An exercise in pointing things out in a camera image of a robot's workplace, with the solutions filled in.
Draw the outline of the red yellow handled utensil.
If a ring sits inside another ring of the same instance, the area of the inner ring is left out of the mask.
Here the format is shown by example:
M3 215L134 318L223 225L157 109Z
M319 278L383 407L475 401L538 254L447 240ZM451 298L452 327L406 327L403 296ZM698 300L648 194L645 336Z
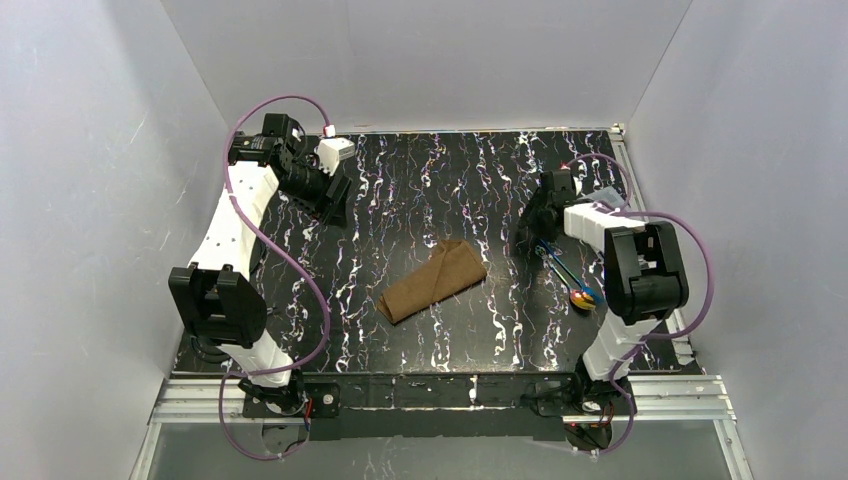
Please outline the red yellow handled utensil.
M572 308L585 313L592 312L597 308L595 294L565 266L565 263L547 242L538 240L535 252L543 258L548 269L565 288Z

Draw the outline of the blue handled utensil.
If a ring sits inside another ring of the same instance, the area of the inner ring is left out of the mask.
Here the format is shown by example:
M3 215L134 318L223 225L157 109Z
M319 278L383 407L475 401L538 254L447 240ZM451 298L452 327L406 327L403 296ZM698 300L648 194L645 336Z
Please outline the blue handled utensil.
M537 241L539 247L553 262L552 271L560 281L567 287L569 302L581 311L589 312L595 310L604 303L602 296L582 280L555 252L551 245L545 240Z

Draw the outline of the brown woven cloth napkin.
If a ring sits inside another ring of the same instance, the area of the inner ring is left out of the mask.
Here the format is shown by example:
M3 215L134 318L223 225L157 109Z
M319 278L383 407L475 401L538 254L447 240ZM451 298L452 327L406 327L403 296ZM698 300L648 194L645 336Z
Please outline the brown woven cloth napkin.
M466 240L440 240L429 260L383 291L378 311L396 325L460 293L487 276L482 258Z

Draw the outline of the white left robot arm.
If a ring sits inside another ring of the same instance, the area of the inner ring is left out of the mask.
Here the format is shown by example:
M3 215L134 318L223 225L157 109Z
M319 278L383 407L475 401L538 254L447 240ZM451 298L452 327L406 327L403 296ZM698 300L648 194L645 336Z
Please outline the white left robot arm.
M309 148L300 123L286 114L266 115L258 134L235 132L224 154L230 183L204 240L168 278L190 339L230 358L246 374L240 389L284 415L307 397L293 359L266 328L266 301L250 282L255 231L277 193L320 222L345 227L352 181L339 165L355 152L351 140L335 136Z

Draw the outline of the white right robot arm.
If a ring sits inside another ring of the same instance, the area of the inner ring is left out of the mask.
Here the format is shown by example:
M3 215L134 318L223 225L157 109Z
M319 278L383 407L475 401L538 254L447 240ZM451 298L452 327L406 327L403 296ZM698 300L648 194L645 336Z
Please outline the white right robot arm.
M666 221L613 212L579 196L569 171L548 171L519 217L515 244L528 252L560 236L589 245L603 258L606 314L577 361L569 393L576 403L603 405L623 393L635 349L688 301L676 231Z

